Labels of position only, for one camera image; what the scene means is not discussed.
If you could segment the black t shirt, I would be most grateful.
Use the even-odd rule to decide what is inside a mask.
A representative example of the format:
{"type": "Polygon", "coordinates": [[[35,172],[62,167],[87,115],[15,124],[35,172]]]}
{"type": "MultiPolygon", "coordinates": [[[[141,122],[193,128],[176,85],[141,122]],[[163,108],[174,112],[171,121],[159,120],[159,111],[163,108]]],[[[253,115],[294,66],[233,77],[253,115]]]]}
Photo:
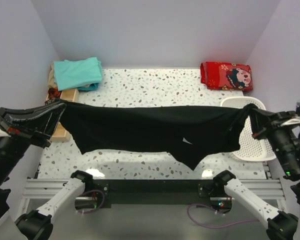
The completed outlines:
{"type": "Polygon", "coordinates": [[[171,154],[191,170],[208,155],[240,149],[254,104],[97,107],[68,102],[60,118],[82,154],[95,150],[171,154]]]}

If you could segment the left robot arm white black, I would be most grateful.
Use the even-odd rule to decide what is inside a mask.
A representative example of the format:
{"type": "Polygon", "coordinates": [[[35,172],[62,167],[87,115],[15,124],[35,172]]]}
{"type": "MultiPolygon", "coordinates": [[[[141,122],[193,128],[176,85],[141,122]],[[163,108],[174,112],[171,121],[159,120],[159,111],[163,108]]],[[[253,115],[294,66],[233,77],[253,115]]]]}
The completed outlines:
{"type": "Polygon", "coordinates": [[[56,218],[73,207],[78,196],[89,196],[94,190],[92,175],[80,170],[63,182],[28,180],[18,217],[11,216],[11,190],[2,185],[30,146],[50,146],[66,107],[66,101],[54,100],[30,109],[0,108],[0,240],[49,239],[56,218]]]}

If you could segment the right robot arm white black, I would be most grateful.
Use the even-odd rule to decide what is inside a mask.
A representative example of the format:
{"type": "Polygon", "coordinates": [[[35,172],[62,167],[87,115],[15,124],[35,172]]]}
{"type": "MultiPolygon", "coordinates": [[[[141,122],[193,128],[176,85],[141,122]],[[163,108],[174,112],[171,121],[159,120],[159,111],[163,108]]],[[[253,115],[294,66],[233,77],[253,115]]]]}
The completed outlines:
{"type": "Polygon", "coordinates": [[[270,240],[300,240],[300,101],[294,111],[254,109],[250,124],[254,139],[268,140],[281,168],[271,171],[271,178],[290,182],[299,215],[268,204],[228,170],[213,178],[213,192],[220,197],[233,197],[244,206],[265,227],[270,240]]]}

